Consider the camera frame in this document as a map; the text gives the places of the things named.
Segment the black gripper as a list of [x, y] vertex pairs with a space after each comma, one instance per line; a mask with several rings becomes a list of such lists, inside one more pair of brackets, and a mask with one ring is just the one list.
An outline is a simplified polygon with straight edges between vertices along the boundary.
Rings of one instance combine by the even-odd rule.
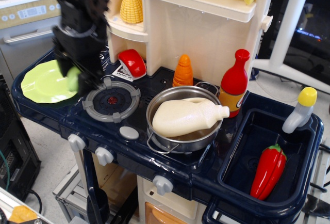
[[104, 76], [100, 53], [107, 43], [107, 26], [92, 25], [83, 33], [55, 26], [53, 33], [55, 58], [62, 76], [77, 67], [81, 71], [78, 74], [78, 95], [83, 97], [96, 90]]

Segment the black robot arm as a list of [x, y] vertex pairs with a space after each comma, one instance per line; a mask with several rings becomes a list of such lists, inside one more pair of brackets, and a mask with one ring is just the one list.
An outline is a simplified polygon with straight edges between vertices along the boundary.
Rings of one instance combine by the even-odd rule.
[[[30, 64], [53, 50], [62, 76], [73, 78], [79, 96], [97, 88], [104, 75], [100, 54], [107, 45], [109, 0], [57, 0], [59, 17], [28, 17], [1, 28], [1, 73], [8, 87]], [[71, 75], [78, 68], [78, 76]]]

